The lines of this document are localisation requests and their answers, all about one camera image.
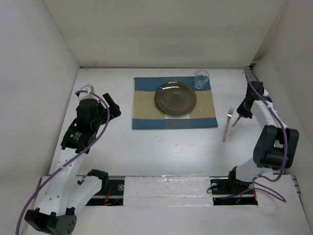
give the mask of pink fork handle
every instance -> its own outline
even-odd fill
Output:
[[[229,121],[227,121],[227,123],[226,123],[225,131],[224,131],[224,136],[223,136],[223,142],[225,142],[225,140],[226,140],[227,131],[228,131],[228,126],[229,126]]]

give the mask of clear drinking glass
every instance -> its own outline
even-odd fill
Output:
[[[209,80],[209,73],[205,70],[198,70],[195,74],[195,87],[203,89]]]

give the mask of brown plate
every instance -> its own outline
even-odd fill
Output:
[[[197,96],[185,83],[168,82],[156,91],[155,101],[157,107],[166,114],[182,116],[194,109]]]

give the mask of purple cable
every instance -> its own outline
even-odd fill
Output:
[[[253,92],[259,97],[259,99],[265,104],[265,106],[267,107],[268,106],[268,103],[267,101],[257,92],[257,90],[253,87],[253,85],[251,84],[251,81],[250,79],[246,76],[246,80],[249,84],[249,86],[251,87],[251,89],[253,90]],[[262,188],[248,188],[240,193],[237,193],[237,194],[234,194],[234,195],[230,195],[230,196],[227,196],[227,197],[221,197],[221,199],[229,199],[229,198],[233,198],[233,197],[236,197],[236,196],[239,196],[239,195],[242,195],[246,192],[249,192],[249,191],[252,191],[252,190],[259,190],[259,191],[262,191],[262,192],[266,192],[268,193],[269,195],[277,198],[278,200],[282,201],[282,202],[287,202],[286,199],[278,192],[276,192],[275,190],[267,187],[267,186],[264,186],[262,184],[259,184],[257,182],[255,182],[256,179],[258,178],[264,178],[270,182],[276,182],[278,181],[282,175],[283,175],[283,171],[285,169],[285,166],[286,166],[286,162],[287,162],[287,151],[288,151],[288,139],[287,139],[287,133],[286,133],[286,130],[285,130],[285,127],[283,125],[283,123],[281,122],[281,120],[278,118],[278,116],[275,114],[275,112],[272,110],[272,108],[268,108],[268,111],[270,112],[270,114],[273,116],[273,118],[276,119],[276,121],[279,123],[280,127],[282,128],[282,131],[283,131],[283,136],[284,136],[284,155],[283,155],[283,162],[282,162],[282,166],[279,170],[279,174],[277,175],[277,177],[275,179],[270,179],[269,177],[266,177],[264,175],[259,175],[259,177],[255,177],[252,181],[254,184],[258,185],[258,186],[261,186],[261,187],[264,187],[272,192],[274,192],[276,195],[274,195],[273,193],[269,192],[269,191],[266,191],[265,189],[262,189]]]
[[[79,93],[88,93],[88,91],[77,91],[75,94],[79,94]],[[77,158],[79,158],[81,155],[83,155],[84,153],[86,153],[100,138],[101,136],[103,135],[103,133],[105,132],[108,124],[109,124],[109,121],[110,121],[110,110],[109,110],[109,107],[108,105],[106,104],[106,102],[104,101],[104,99],[100,96],[98,96],[97,94],[93,93],[93,92],[90,92],[91,95],[93,95],[94,97],[98,98],[103,104],[104,106],[106,107],[107,109],[107,112],[108,112],[108,116],[107,116],[107,122],[106,124],[104,125],[102,131],[100,132],[100,134],[98,135],[98,137],[93,141],[91,142],[90,145],[88,145],[83,151],[81,151],[80,153],[78,153],[75,157],[71,158],[69,161],[67,161],[63,167],[66,167],[67,165],[69,165],[71,162],[73,162],[74,160],[76,160]],[[20,234],[20,228],[21,228],[21,223],[22,223],[22,220],[23,220],[23,216],[27,210],[27,207],[29,206],[29,204],[32,202],[32,200],[35,199],[35,197],[37,196],[37,194],[39,193],[39,191],[56,175],[58,174],[60,171],[62,170],[62,168],[59,168],[57,169],[56,171],[53,172],[52,175],[50,175],[37,189],[36,191],[33,193],[33,195],[29,198],[29,200],[26,202],[21,214],[20,214],[20,217],[18,219],[18,223],[16,225],[16,230],[15,230],[15,235],[19,235]]]

